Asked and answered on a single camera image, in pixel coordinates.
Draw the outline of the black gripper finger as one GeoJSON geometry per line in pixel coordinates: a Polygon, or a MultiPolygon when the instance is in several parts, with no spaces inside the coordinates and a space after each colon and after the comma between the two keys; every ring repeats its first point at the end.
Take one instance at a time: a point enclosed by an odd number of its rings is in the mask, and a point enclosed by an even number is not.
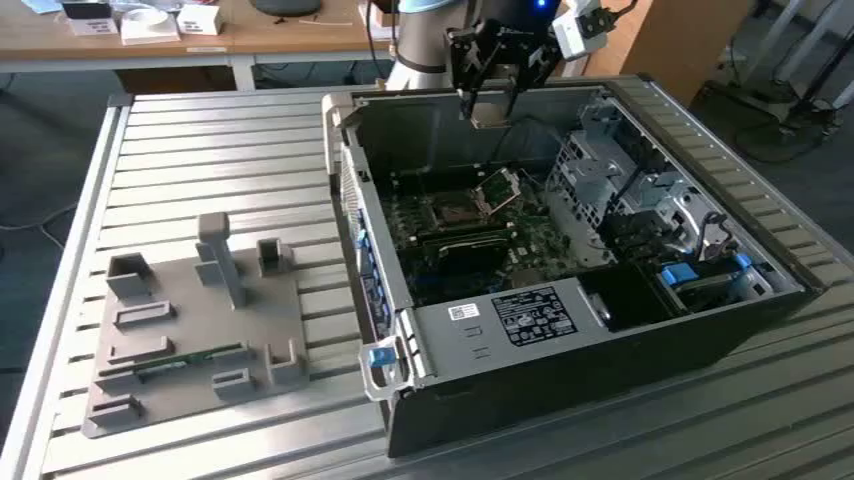
{"type": "Polygon", "coordinates": [[[451,85],[461,98],[461,113],[470,119],[493,61],[498,40],[495,20],[478,20],[465,28],[447,29],[451,85]]]}
{"type": "Polygon", "coordinates": [[[519,95],[531,88],[540,88],[560,62],[557,42],[529,45],[521,42],[501,42],[502,59],[510,66],[506,88],[507,106],[505,117],[510,117],[519,95]]]}

